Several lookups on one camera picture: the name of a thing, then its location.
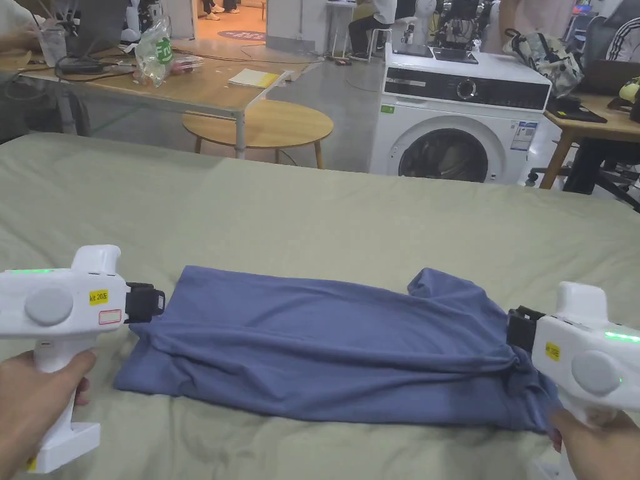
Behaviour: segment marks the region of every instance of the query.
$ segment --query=washing machine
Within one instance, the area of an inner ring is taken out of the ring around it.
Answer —
[[[516,59],[385,48],[370,173],[516,184],[551,83]]]

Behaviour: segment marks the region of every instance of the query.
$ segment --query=chair wheel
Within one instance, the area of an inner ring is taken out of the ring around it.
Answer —
[[[538,174],[537,173],[530,173],[527,176],[527,181],[524,184],[527,187],[534,187],[534,186],[536,186],[536,182],[537,181],[538,181]]]

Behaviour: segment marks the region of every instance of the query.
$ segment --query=backpack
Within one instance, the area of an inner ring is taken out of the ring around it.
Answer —
[[[557,38],[542,33],[523,35],[511,28],[505,33],[511,41],[503,51],[551,80],[553,97],[567,96],[584,78],[580,61]]]

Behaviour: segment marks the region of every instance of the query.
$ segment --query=washing machine knob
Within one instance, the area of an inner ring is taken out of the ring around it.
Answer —
[[[469,78],[458,83],[458,87],[456,89],[456,93],[460,100],[471,100],[476,96],[476,92],[476,82]]]

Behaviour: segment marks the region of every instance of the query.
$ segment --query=round gray button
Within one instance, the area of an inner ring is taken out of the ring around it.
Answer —
[[[586,392],[610,394],[620,386],[618,368],[607,353],[591,350],[576,355],[571,362],[573,378]]]
[[[65,320],[73,306],[74,298],[67,290],[49,287],[30,293],[24,311],[35,323],[52,326]]]

